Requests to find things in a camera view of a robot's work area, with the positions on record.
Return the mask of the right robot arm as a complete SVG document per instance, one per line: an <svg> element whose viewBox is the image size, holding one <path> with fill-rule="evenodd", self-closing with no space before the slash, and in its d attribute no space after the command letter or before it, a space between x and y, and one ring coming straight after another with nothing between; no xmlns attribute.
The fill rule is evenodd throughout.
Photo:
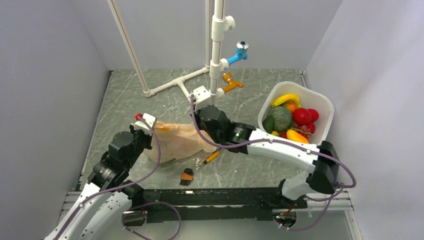
<svg viewBox="0 0 424 240"><path fill-rule="evenodd" d="M302 171L283 179L275 194L276 203L289 207L295 200L309 193L332 195L340 187L337 182L339 167L335 149L330 142L320 145L296 143L273 136L252 125L232 122L214 105L191 110L191 118L201 138L217 148L233 153L266 156L295 165Z"/></svg>

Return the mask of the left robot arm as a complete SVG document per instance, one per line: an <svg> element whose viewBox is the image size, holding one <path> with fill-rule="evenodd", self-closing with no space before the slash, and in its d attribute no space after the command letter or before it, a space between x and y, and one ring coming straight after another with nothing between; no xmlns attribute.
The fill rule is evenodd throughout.
<svg viewBox="0 0 424 240"><path fill-rule="evenodd" d="M143 205L144 190L139 183L157 167L136 181L127 178L141 153L152 149L152 141L157 142L158 137L154 123L143 119L129 128L113 136L77 200L47 240L97 240L114 218Z"/></svg>

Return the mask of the orange plastic bag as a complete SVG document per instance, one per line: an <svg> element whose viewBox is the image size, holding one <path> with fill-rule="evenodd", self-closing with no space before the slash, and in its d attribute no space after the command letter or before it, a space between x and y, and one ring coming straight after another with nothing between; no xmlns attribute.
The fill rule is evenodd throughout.
<svg viewBox="0 0 424 240"><path fill-rule="evenodd" d="M143 154L151 161L158 161L158 147L160 147L160 162L181 160L205 151L212 153L216 147L200 137L193 124L167 123L157 121L154 132L159 144L152 140L152 149L145 149Z"/></svg>

